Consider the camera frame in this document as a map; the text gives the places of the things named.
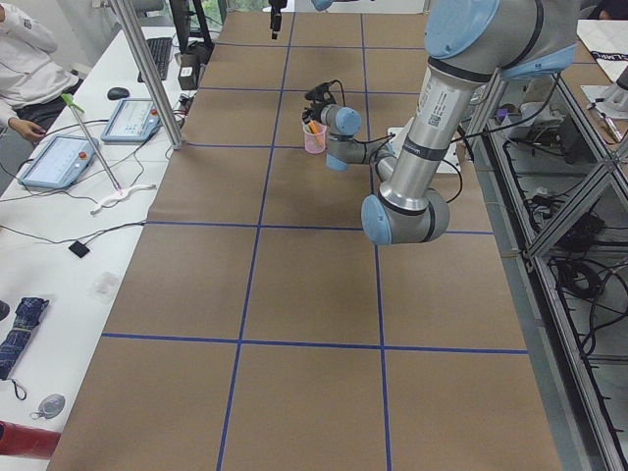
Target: black umbrella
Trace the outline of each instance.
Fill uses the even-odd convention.
[[[47,299],[41,299],[40,297],[22,298],[22,302],[16,309],[16,320],[13,323],[13,329],[0,344],[0,380],[9,378],[9,373],[25,349],[32,330],[39,325],[39,318],[46,306],[48,306]],[[26,391],[20,396],[16,382],[13,381],[13,384],[16,388],[16,396],[19,399],[25,399]]]

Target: keyboard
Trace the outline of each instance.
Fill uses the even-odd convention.
[[[155,66],[157,66],[157,72],[161,80],[165,80],[168,77],[168,66],[170,65],[170,54],[173,50],[173,38],[167,37],[151,37],[146,39],[148,43],[148,49],[153,56]],[[137,81],[144,81],[141,73],[137,76]]]

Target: light blue joint cap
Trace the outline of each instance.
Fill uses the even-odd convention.
[[[362,201],[362,229],[376,245],[390,245],[393,241],[389,217],[384,205],[374,194]]]
[[[333,3],[334,0],[312,0],[312,5],[314,5],[314,8],[319,12],[327,10]]]
[[[336,113],[336,128],[342,135],[356,135],[361,127],[362,118],[357,111],[343,107]]]
[[[337,159],[332,154],[327,154],[326,161],[327,168],[336,172],[346,172],[349,168],[349,164]]]
[[[456,56],[487,29],[499,0],[439,0],[425,28],[425,48],[436,59]]]
[[[504,80],[533,79],[534,77],[546,76],[547,74],[556,74],[569,67],[573,63],[575,55],[576,45],[572,44],[547,56],[539,57],[534,61],[501,71],[501,78]]]

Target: red object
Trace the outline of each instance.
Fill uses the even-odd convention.
[[[59,439],[59,432],[0,421],[0,454],[50,459]]]

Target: black electronic device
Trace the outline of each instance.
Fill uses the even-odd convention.
[[[214,50],[214,43],[209,35],[209,27],[207,26],[202,1],[170,0],[170,11],[173,15],[175,30],[177,31],[179,52],[182,55],[194,54],[198,57],[201,64],[207,64]],[[197,42],[189,43],[189,39],[192,36],[192,17],[196,17],[196,21],[200,27],[200,37],[203,39],[201,42],[202,47],[199,47]]]
[[[114,86],[113,88],[109,88],[109,91],[107,92],[107,98],[112,101],[120,100],[122,98],[128,98],[129,95],[129,90],[121,86]]]
[[[186,54],[192,18],[192,11],[189,8],[189,0],[170,0],[170,12],[173,15],[173,23],[175,24],[175,29],[177,30],[179,52]]]

